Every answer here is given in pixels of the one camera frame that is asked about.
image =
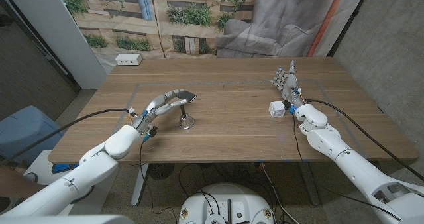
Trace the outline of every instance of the smartphone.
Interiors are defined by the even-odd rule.
[[[191,103],[197,96],[189,91],[181,92],[177,95],[178,99],[186,99],[188,103]]]

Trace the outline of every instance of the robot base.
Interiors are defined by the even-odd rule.
[[[202,188],[184,202],[179,214],[179,224],[237,224],[247,221],[272,224],[274,218],[264,198],[251,189],[232,183],[211,184]]]

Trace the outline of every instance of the blue connector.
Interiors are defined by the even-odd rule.
[[[146,134],[146,136],[143,138],[143,142],[146,142],[150,138],[150,134]]]
[[[296,112],[296,110],[297,110],[297,108],[296,108],[296,107],[294,107],[294,105],[291,105],[291,107],[289,108],[289,112],[290,112],[290,114],[292,114],[292,115]]]

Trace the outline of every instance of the backdrop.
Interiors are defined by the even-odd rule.
[[[64,0],[107,72],[143,59],[326,56],[360,0]]]

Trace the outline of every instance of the orange pipe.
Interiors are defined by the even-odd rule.
[[[329,23],[331,21],[331,18],[333,17],[334,13],[336,12],[337,7],[339,6],[341,0],[333,0],[333,2],[331,3],[330,9],[327,12],[327,15],[325,15],[324,21],[321,24],[321,26],[319,27],[317,36],[315,37],[315,39],[312,42],[311,48],[309,49],[309,52],[307,53],[306,56],[311,57],[313,55],[313,53],[315,52],[315,49],[317,48],[319,42],[321,41],[325,30],[327,29],[327,27],[329,26]]]

